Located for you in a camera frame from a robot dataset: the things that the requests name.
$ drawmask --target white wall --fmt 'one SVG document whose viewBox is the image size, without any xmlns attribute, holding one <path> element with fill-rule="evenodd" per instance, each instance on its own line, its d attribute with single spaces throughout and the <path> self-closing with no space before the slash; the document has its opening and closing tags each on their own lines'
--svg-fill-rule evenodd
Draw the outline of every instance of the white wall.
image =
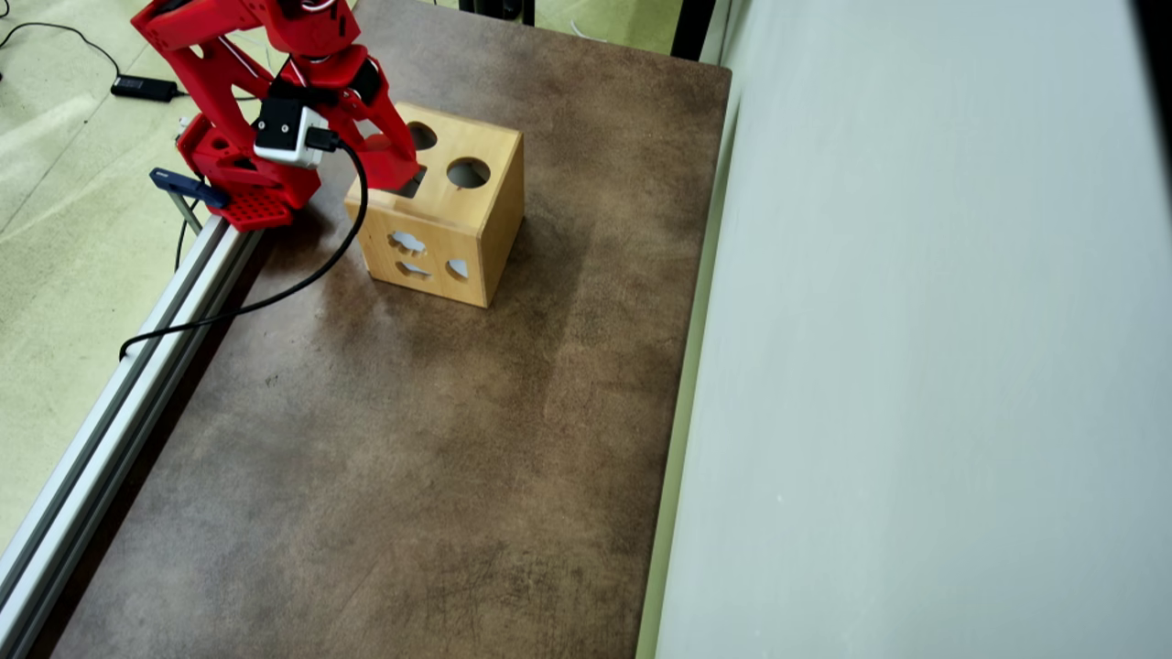
<svg viewBox="0 0 1172 659">
<path fill-rule="evenodd" d="M 740 9 L 659 657 L 1172 655 L 1172 218 L 1127 4 Z"/>
</svg>

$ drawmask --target circular hole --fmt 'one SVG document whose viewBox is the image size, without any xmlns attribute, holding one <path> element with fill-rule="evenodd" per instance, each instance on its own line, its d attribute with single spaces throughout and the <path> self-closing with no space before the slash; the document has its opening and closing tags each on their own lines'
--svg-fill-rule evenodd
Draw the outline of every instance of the circular hole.
<svg viewBox="0 0 1172 659">
<path fill-rule="evenodd" d="M 489 165 L 478 158 L 459 158 L 448 165 L 448 181 L 461 188 L 479 188 L 491 175 Z"/>
<path fill-rule="evenodd" d="M 436 131 L 431 130 L 431 127 L 427 124 L 413 121 L 407 124 L 407 128 L 411 131 L 411 142 L 415 143 L 416 151 L 427 151 L 431 147 L 435 147 L 436 142 L 440 141 L 440 138 L 436 137 Z"/>
</svg>

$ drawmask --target blue clamp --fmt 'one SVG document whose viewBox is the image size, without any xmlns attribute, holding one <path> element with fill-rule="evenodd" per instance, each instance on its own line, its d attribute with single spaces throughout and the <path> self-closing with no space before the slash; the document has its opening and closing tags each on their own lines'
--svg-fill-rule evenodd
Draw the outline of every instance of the blue clamp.
<svg viewBox="0 0 1172 659">
<path fill-rule="evenodd" d="M 206 183 L 200 183 L 190 176 L 183 176 L 182 174 L 176 174 L 161 167 L 151 170 L 150 179 L 155 182 L 155 185 L 158 186 L 159 190 L 199 199 L 205 205 L 213 209 L 222 209 L 226 206 L 229 202 L 229 196 L 225 192 L 222 192 Z"/>
</svg>

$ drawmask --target cable on floor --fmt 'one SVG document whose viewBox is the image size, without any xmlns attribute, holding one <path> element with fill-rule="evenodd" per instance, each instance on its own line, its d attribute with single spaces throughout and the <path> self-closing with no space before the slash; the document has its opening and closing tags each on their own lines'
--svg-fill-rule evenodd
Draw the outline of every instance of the cable on floor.
<svg viewBox="0 0 1172 659">
<path fill-rule="evenodd" d="M 318 279 L 321 279 L 323 274 L 329 272 L 329 269 L 334 267 L 334 264 L 341 260 L 342 254 L 346 253 L 346 250 L 350 246 L 350 243 L 353 243 L 354 238 L 359 235 L 359 230 L 362 229 L 362 220 L 366 219 L 367 192 L 368 192 L 366 169 L 362 167 L 362 161 L 359 159 L 357 152 L 354 150 L 353 147 L 350 147 L 346 142 L 342 142 L 340 140 L 338 142 L 339 142 L 338 148 L 346 151 L 346 155 L 348 155 L 350 157 L 350 161 L 354 162 L 354 169 L 359 174 L 359 186 L 361 188 L 361 198 L 359 201 L 359 212 L 354 217 L 354 225 L 350 227 L 349 233 L 346 235 L 346 238 L 342 239 L 342 244 L 339 245 L 338 250 L 334 251 L 333 256 L 329 257 L 329 260 L 327 260 L 325 264 L 322 264 L 321 267 L 314 271 L 313 274 L 306 277 L 301 281 L 298 281 L 293 286 L 289 286 L 288 288 L 281 291 L 280 293 L 277 293 L 275 295 L 265 298 L 259 303 L 252 303 L 251 305 L 245 305 L 238 310 L 220 313 L 211 318 L 204 318 L 192 322 L 184 322 L 182 325 L 164 327 L 162 330 L 155 330 L 154 332 L 146 332 L 144 334 L 138 334 L 137 337 L 134 337 L 131 339 L 127 339 L 127 341 L 122 344 L 122 348 L 118 351 L 118 360 L 121 361 L 122 358 L 127 356 L 127 348 L 139 341 L 164 337 L 166 334 L 172 334 L 175 332 L 185 332 L 188 330 L 196 330 L 198 327 L 214 325 L 217 322 L 223 322 L 225 320 L 232 320 L 233 318 L 238 315 L 244 315 L 245 313 L 252 313 L 257 310 L 265 308 L 268 305 L 277 304 L 284 300 L 285 298 L 292 295 L 293 293 L 301 291 L 302 288 L 313 284 Z"/>
<path fill-rule="evenodd" d="M 94 48 L 98 53 L 105 55 L 107 60 L 110 60 L 110 63 L 114 64 L 114 73 L 115 73 L 115 75 L 122 75 L 122 68 L 118 67 L 118 62 L 114 61 L 114 57 L 110 56 L 109 53 L 107 53 L 104 49 L 102 49 L 102 47 L 98 46 L 97 43 L 94 43 L 89 39 L 86 39 L 86 35 L 82 34 L 80 29 L 74 28 L 74 27 L 69 27 L 67 25 L 42 23 L 42 22 L 39 22 L 39 21 L 30 21 L 30 22 L 27 22 L 27 23 L 20 23 L 16 27 L 14 27 L 14 28 L 12 28 L 12 29 L 8 30 L 8 34 L 4 38 L 4 41 L 0 41 L 0 48 L 4 48 L 5 45 L 8 43 L 8 40 L 12 39 L 13 34 L 16 34 L 16 30 L 19 30 L 21 28 L 26 28 L 26 27 L 33 27 L 33 26 L 38 26 L 38 27 L 54 27 L 54 28 L 57 28 L 57 29 L 66 29 L 66 30 L 69 30 L 69 32 L 76 34 L 77 36 L 81 38 L 82 41 L 84 41 L 86 43 L 88 43 L 91 48 Z"/>
</svg>

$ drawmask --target red robotic arm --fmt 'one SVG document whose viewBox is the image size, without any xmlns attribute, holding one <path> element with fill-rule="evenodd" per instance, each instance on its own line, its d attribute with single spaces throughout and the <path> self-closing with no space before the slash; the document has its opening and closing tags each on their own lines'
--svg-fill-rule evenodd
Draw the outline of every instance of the red robotic arm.
<svg viewBox="0 0 1172 659">
<path fill-rule="evenodd" d="M 316 172 L 270 162 L 253 149 L 233 87 L 258 98 L 294 98 L 354 147 L 370 188 L 398 189 L 418 171 L 415 147 L 387 95 L 387 76 L 345 0 L 152 0 L 130 21 L 171 64 L 199 106 L 178 148 L 192 171 L 230 196 L 214 210 L 241 231 L 288 224 L 318 190 Z M 289 56 L 274 79 L 227 35 L 264 26 Z M 363 138 L 355 122 L 381 131 Z"/>
</svg>

